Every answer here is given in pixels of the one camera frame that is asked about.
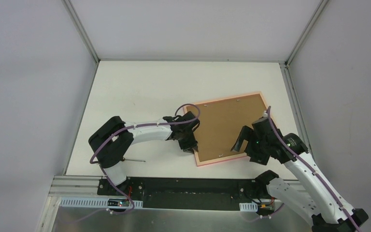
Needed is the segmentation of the pink picture frame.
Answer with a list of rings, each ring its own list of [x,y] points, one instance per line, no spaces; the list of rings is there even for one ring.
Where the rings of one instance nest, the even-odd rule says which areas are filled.
[[[200,109],[200,126],[194,132],[198,141],[198,151],[194,152],[198,167],[246,157],[247,141],[243,141],[240,151],[231,148],[242,127],[252,127],[268,107],[260,91],[195,105]]]

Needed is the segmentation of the yellow black screwdriver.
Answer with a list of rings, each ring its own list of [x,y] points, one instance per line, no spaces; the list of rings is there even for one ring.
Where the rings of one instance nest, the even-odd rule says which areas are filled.
[[[122,161],[146,162],[145,160],[141,159],[127,159],[127,158],[122,158]]]

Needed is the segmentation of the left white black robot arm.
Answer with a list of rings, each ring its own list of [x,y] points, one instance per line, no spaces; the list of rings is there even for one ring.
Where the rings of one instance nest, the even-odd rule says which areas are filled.
[[[128,182],[122,163],[131,145],[173,140],[182,151],[193,152],[198,149],[194,131],[199,125],[199,117],[191,111],[145,123],[125,122],[114,116],[89,137],[88,143],[94,152],[90,163],[100,165],[111,180],[109,188],[115,195],[123,195],[127,192]]]

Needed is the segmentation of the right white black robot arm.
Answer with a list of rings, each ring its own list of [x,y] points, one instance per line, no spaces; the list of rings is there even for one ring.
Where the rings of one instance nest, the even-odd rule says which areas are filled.
[[[251,127],[243,126],[231,150],[239,151],[244,141],[244,151],[251,162],[266,165],[270,158],[278,160],[306,191],[299,192],[268,170],[255,178],[257,196],[280,200],[300,215],[313,232],[358,232],[368,220],[364,209],[354,208],[328,181],[302,139],[294,133],[282,135],[269,116],[264,115]]]

